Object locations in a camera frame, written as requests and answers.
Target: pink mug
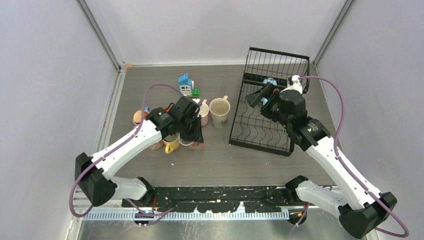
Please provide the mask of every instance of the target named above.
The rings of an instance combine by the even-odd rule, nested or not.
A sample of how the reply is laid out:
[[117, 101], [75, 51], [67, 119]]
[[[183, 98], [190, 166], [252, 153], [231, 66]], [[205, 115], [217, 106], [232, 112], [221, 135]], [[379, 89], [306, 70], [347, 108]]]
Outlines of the pink mug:
[[209, 122], [209, 106], [206, 104], [208, 100], [204, 99], [200, 105], [199, 115], [201, 116], [201, 126], [204, 127]]

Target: yellow mug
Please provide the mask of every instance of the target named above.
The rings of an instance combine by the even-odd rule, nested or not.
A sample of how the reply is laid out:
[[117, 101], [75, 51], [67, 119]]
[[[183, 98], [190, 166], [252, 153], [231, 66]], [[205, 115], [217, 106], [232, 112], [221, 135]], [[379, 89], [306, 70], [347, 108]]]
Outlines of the yellow mug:
[[178, 141], [178, 135], [169, 135], [165, 137], [165, 139], [162, 140], [163, 143], [166, 145], [165, 153], [170, 154], [175, 149], [177, 149], [180, 146], [180, 141]]

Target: gray wood surface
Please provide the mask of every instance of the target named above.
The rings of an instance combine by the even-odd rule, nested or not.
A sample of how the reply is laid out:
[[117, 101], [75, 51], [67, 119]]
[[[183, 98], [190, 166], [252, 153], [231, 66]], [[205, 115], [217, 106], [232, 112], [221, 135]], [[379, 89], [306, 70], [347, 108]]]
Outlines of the gray wood surface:
[[[116, 175], [125, 178], [144, 177], [153, 186], [283, 185], [298, 175], [306, 176], [320, 185], [334, 184], [320, 165], [298, 147], [290, 157], [284, 157], [229, 146], [243, 70], [243, 65], [129, 68], [110, 143], [134, 127], [133, 114], [141, 109], [143, 94], [148, 86], [165, 83], [178, 87], [181, 73], [188, 73], [194, 80], [194, 88], [200, 89], [201, 99], [207, 99], [209, 103], [227, 95], [231, 109], [225, 127], [215, 128], [209, 120], [209, 124], [202, 128], [204, 149], [192, 150], [180, 146], [171, 154], [166, 154], [164, 147], [159, 150], [146, 149], [123, 166]], [[311, 75], [316, 74], [312, 65], [310, 71]], [[323, 90], [317, 80], [311, 80], [309, 92], [304, 97], [309, 115], [319, 119], [334, 134], [334, 125]], [[168, 106], [178, 99], [178, 94], [172, 89], [158, 86], [149, 92], [146, 105], [150, 108]]]

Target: mug handle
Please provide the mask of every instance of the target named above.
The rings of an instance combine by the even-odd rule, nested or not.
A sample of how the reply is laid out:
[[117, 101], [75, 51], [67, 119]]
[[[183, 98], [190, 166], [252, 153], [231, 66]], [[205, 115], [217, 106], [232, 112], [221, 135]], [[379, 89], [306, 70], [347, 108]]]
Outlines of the mug handle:
[[174, 151], [174, 149], [171, 148], [170, 144], [167, 144], [165, 147], [165, 153], [170, 154]]

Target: blue and white object in rack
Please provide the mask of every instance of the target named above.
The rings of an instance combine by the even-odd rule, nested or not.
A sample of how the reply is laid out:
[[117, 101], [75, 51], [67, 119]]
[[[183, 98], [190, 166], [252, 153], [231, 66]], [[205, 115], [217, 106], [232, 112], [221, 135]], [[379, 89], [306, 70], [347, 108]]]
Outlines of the blue and white object in rack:
[[[274, 78], [272, 78], [272, 77], [268, 77], [267, 79], [263, 80], [262, 83], [263, 84], [272, 83], [275, 86], [277, 86], [277, 81]], [[262, 104], [265, 105], [268, 102], [268, 99], [266, 99], [265, 97], [263, 97], [261, 99], [261, 101], [262, 101]]]

